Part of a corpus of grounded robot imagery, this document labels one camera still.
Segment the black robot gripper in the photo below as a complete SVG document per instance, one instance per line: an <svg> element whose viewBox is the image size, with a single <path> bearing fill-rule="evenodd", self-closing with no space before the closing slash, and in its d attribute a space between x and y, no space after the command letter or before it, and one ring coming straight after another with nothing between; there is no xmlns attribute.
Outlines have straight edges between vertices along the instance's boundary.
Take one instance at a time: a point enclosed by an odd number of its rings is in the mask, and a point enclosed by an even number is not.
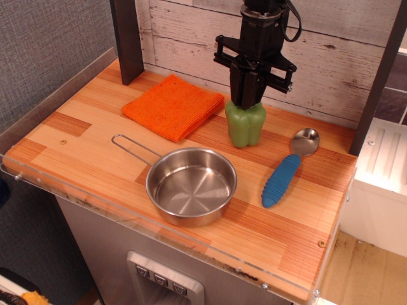
<svg viewBox="0 0 407 305"><path fill-rule="evenodd" d="M298 36L286 34L290 14L296 8L241 8L240 37L216 37L214 61L230 69L231 101L248 110L258 104L267 86L282 93L291 91L296 66L282 54L284 42Z"/></svg>

